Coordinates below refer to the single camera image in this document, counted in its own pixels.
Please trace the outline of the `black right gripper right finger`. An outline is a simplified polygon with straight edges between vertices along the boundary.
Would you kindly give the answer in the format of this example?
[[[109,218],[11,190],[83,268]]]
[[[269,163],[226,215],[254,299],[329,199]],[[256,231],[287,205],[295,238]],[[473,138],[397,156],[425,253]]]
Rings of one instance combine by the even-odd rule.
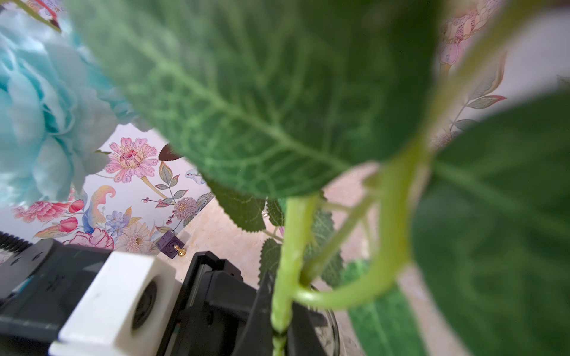
[[[323,314],[297,303],[292,305],[292,322],[287,330],[286,354],[289,356],[325,356],[327,353],[316,332],[316,327],[327,326]]]

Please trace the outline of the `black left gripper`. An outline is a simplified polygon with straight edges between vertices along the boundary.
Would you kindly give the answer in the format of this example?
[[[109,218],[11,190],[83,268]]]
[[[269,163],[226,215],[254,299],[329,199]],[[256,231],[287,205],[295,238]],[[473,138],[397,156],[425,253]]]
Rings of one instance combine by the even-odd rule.
[[[228,260],[194,254],[157,354],[232,355],[258,289]]]

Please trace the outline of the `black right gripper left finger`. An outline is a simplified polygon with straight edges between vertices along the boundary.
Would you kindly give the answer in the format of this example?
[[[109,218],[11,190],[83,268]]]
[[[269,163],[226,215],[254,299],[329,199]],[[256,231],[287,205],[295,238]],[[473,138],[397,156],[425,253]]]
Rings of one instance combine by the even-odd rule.
[[[268,271],[261,281],[245,328],[235,344],[234,356],[270,356],[273,354],[271,312],[275,274]]]

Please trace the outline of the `clear glass vase with twine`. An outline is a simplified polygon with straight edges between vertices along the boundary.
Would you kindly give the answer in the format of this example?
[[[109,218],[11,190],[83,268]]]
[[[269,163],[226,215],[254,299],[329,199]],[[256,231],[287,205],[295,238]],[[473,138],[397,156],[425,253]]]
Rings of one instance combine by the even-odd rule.
[[[344,347],[335,313],[330,309],[315,308],[309,308],[309,313],[317,338],[325,354],[329,356],[343,355]]]

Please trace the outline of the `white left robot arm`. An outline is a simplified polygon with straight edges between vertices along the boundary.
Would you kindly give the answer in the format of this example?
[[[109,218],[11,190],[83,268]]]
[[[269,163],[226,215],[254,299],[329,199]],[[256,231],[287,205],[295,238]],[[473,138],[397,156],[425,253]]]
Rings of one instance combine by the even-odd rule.
[[[43,240],[1,265],[3,355],[231,355],[256,298],[198,252],[184,281],[160,258]]]

